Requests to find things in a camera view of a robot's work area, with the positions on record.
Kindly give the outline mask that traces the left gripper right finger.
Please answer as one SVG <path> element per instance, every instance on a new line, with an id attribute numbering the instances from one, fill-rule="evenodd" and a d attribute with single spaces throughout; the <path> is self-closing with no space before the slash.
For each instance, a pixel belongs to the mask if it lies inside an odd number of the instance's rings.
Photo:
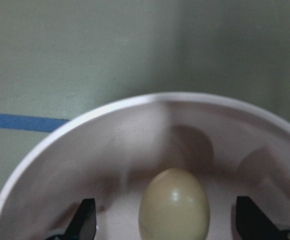
<path id="1" fill-rule="evenodd" d="M 236 229 L 243 240 L 284 240 L 278 228 L 248 196 L 236 200 Z"/>

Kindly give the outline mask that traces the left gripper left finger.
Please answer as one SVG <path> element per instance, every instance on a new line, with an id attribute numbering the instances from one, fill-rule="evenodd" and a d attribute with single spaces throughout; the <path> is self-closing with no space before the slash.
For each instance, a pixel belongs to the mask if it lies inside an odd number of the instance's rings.
<path id="1" fill-rule="evenodd" d="M 94 198 L 84 199 L 64 234 L 58 240 L 93 240 L 96 235 L 96 204 Z"/>

